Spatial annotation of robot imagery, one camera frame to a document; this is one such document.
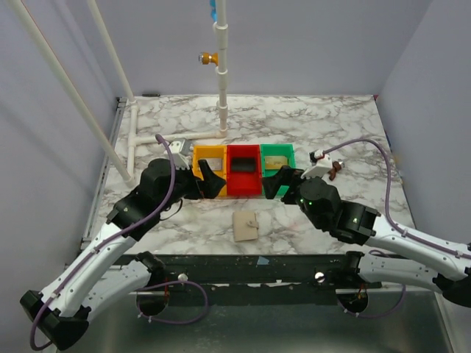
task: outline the pipe fitting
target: pipe fitting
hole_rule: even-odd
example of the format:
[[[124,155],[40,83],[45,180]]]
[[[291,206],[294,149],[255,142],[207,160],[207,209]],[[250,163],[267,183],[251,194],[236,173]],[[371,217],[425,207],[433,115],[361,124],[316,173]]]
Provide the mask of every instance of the pipe fitting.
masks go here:
[[[203,65],[213,63],[217,66],[218,65],[218,53],[210,54],[210,53],[202,52],[198,56],[198,60]]]
[[[216,137],[217,137],[217,138],[225,138],[225,137],[227,137],[227,127],[226,127],[226,129],[224,129],[224,130],[221,130],[221,129],[220,129],[220,130],[216,133]]]

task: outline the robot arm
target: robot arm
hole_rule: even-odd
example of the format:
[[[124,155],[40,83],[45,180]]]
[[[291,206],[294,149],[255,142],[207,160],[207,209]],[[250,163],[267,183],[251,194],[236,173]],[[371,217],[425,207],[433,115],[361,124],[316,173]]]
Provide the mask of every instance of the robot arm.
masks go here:
[[[341,200],[333,185],[321,179],[328,155],[317,154],[320,163],[308,170],[283,166],[277,174],[262,179],[266,198],[273,199],[281,185],[288,191],[281,199],[297,204],[311,223],[344,243],[388,250],[403,258],[365,254],[355,264],[367,282],[398,282],[442,293],[447,300],[471,307],[471,251],[466,244],[435,238],[398,223],[386,215],[355,202]]]
[[[181,151],[184,142],[176,143],[173,145]],[[201,180],[178,152],[172,156],[177,167],[174,187],[162,210],[184,198],[213,199],[224,187],[225,181],[211,171],[205,160],[199,161]],[[149,216],[165,201],[170,179],[169,160],[151,161],[140,184],[114,205],[98,235],[65,272],[40,292],[29,290],[21,298],[26,313],[58,349],[67,349],[77,342],[89,322],[115,300],[149,283],[165,282],[163,264],[148,252],[139,254],[120,271],[111,271],[104,279],[103,276],[160,222],[160,212]],[[147,221],[132,227],[145,218]]]

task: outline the white marble surface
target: white marble surface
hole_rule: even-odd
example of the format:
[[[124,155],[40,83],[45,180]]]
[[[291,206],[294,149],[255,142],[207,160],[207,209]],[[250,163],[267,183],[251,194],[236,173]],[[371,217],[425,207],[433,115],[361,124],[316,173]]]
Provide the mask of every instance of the white marble surface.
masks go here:
[[[139,99],[138,135],[217,129],[216,100],[215,96]],[[197,144],[292,143],[298,168],[310,165],[310,151],[327,149],[361,136],[373,138],[389,150],[371,96],[231,96],[228,105],[227,138],[198,140]],[[130,110],[127,109],[116,144],[116,151],[123,161],[127,155],[129,122]],[[157,144],[139,146],[135,160],[137,175],[140,176],[149,161],[161,157],[162,151],[163,147]],[[333,152],[331,157],[346,160],[346,168],[333,181],[341,197],[383,212],[386,166],[374,146],[357,143]],[[94,234],[113,203],[129,191],[112,167],[99,216],[94,222]],[[256,212],[260,224],[258,240],[233,241],[232,214],[235,210]],[[406,198],[395,172],[391,212],[396,221],[412,226]],[[332,254],[359,248],[340,243],[329,234],[314,229],[297,206],[285,206],[276,199],[224,199],[185,200],[180,213],[158,224],[128,253],[147,250],[155,254]]]

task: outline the white wall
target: white wall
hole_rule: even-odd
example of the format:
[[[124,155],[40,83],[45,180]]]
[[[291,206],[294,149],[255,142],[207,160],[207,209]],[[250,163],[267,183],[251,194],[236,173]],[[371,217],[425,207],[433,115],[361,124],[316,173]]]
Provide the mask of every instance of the white wall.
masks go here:
[[[378,99],[417,226],[463,243],[471,242],[470,18],[470,0],[434,0]],[[471,309],[450,307],[471,352]]]
[[[431,0],[227,0],[229,93],[375,94]],[[216,93],[208,0],[97,0],[136,93]],[[85,0],[67,5],[113,87]]]
[[[26,3],[108,133],[116,100],[99,67],[51,2]],[[19,299],[74,258],[104,153],[4,1],[0,33],[0,350],[30,352]]]

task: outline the purple cable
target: purple cable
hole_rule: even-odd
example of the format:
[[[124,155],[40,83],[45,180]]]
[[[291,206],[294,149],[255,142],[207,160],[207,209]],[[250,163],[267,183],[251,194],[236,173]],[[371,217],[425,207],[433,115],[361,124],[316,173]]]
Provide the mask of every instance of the purple cable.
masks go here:
[[[386,171],[387,171],[387,174],[388,174],[388,179],[387,179],[387,183],[386,183],[386,198],[385,198],[385,201],[384,201],[384,210],[385,210],[385,216],[386,216],[386,219],[388,220],[389,224],[391,224],[391,227],[393,227],[394,229],[396,229],[399,233],[401,233],[401,235],[404,235],[406,237],[409,237],[410,239],[412,240],[415,240],[416,242],[418,243],[421,243],[421,244],[424,244],[426,246],[430,246],[431,248],[434,248],[434,249],[437,249],[437,250],[440,250],[442,252],[445,252],[447,254],[451,254],[453,256],[458,256],[458,257],[464,257],[465,259],[470,259],[471,260],[471,255],[468,255],[468,254],[461,254],[461,253],[458,253],[456,250],[452,250],[452,249],[449,249],[445,246],[441,246],[439,244],[435,244],[429,240],[426,240],[426,239],[422,239],[421,237],[417,237],[416,235],[413,235],[413,234],[410,234],[408,233],[405,229],[402,229],[401,227],[399,227],[395,222],[394,220],[392,219],[391,217],[391,214],[389,213],[389,194],[391,193],[391,182],[392,182],[392,170],[391,170],[391,163],[389,162],[389,158],[388,158],[388,154],[386,153],[386,151],[384,150],[384,148],[382,147],[382,145],[380,145],[378,142],[374,141],[374,140],[371,140],[369,138],[356,138],[354,140],[350,140],[350,141],[347,141],[347,142],[343,142],[337,146],[334,146],[330,149],[326,149],[324,151],[325,154],[327,153],[331,153],[332,151],[335,151],[337,149],[340,149],[344,146],[347,146],[347,145],[350,145],[352,143],[357,143],[357,142],[367,142],[367,143],[371,143],[373,144],[379,151],[380,153],[383,155],[383,159],[384,159],[384,162],[386,163]]]
[[[108,239],[105,239],[103,240],[100,244],[98,244],[96,247],[95,247],[95,250],[100,250],[102,248],[104,248],[109,242],[115,240],[116,238],[119,238],[121,237],[122,235],[125,235],[131,231],[133,231],[134,229],[136,229],[137,227],[139,227],[140,225],[146,223],[149,219],[153,218],[154,216],[156,216],[166,205],[167,201],[170,199],[170,196],[171,196],[171,193],[173,192],[174,190],[174,186],[175,186],[175,162],[174,162],[174,158],[173,158],[173,155],[171,154],[171,150],[169,148],[169,145],[167,144],[167,142],[163,139],[162,136],[160,136],[159,134],[157,134],[155,136],[155,138],[157,139],[157,142],[158,143],[161,143],[163,144],[163,146],[165,147],[165,150],[167,151],[167,154],[169,155],[169,161],[170,161],[170,185],[169,185],[169,189],[167,191],[167,194],[165,195],[165,197],[163,198],[162,202],[157,206],[157,208],[155,210],[153,210],[150,214],[148,214],[148,216],[142,218],[140,221],[134,223],[134,224],[131,224],[129,227],[127,228],[124,228],[122,230],[120,230],[119,232],[117,232],[116,234],[112,235],[111,237],[109,237]],[[41,319],[41,316],[44,314],[44,311],[46,311],[46,308],[52,303],[52,301],[54,300],[54,298],[56,298],[57,296],[59,296],[60,292],[62,291],[62,289],[64,289],[64,287],[67,285],[67,283],[70,282],[70,280],[75,276],[75,274],[80,271],[80,269],[84,266],[84,264],[87,263],[87,261],[89,261],[89,259],[94,256],[95,253],[93,252],[89,252],[75,267],[74,269],[71,271],[70,274],[68,274],[68,276],[66,278],[64,278],[64,280],[61,282],[61,284],[56,288],[56,290],[54,290],[54,292],[52,292],[54,294],[54,296],[52,296],[51,298],[47,299],[46,302],[43,304],[43,306],[39,309],[38,311],[38,314],[36,315],[35,319],[33,320],[32,322],[32,327],[31,327],[31,331],[29,332],[29,345],[31,346],[31,349],[33,351],[41,351],[49,346],[51,346],[52,342],[48,342],[46,343],[45,345],[43,346],[36,346],[36,342],[35,342],[35,333],[36,333],[36,329],[38,328],[38,325],[39,325],[39,321]]]
[[[371,250],[369,252],[369,254],[372,254],[373,252],[377,252],[378,254],[380,254],[384,257],[389,257],[384,252],[382,252],[381,250],[377,250],[377,249]],[[406,300],[406,286],[403,285],[403,290],[401,291],[400,298],[397,301],[396,305],[393,306],[391,309],[389,309],[389,310],[387,310],[387,311],[385,311],[384,313],[381,313],[381,314],[369,315],[369,314],[354,313],[353,311],[349,311],[348,309],[346,309],[340,301],[338,301],[338,303],[339,303],[339,306],[344,310],[344,313],[346,313],[348,315],[355,316],[356,318],[373,319],[373,318],[384,318],[388,315],[391,315],[392,313],[396,312],[404,304],[405,300]]]
[[[206,314],[208,314],[209,311],[209,303],[208,303],[208,295],[206,294],[205,289],[199,285],[198,283],[192,282],[192,281],[171,281],[171,282],[164,282],[160,283],[158,285],[151,285],[149,287],[141,288],[139,291],[143,290],[151,290],[151,289],[157,289],[157,288],[162,288],[166,287],[167,285],[193,285],[194,287],[198,288],[201,293],[203,294],[203,297],[205,299],[205,306],[203,307],[203,311],[196,316],[195,318],[192,318],[190,320],[185,320],[185,321],[172,321],[172,320],[166,320],[164,318],[155,318],[154,316],[147,316],[142,313],[141,307],[139,306],[139,303],[137,303],[138,309],[139,309],[139,316],[143,316],[144,318],[147,318],[152,321],[156,322],[162,322],[164,324],[171,324],[171,325],[188,325],[192,324],[194,322],[197,322],[204,318]]]

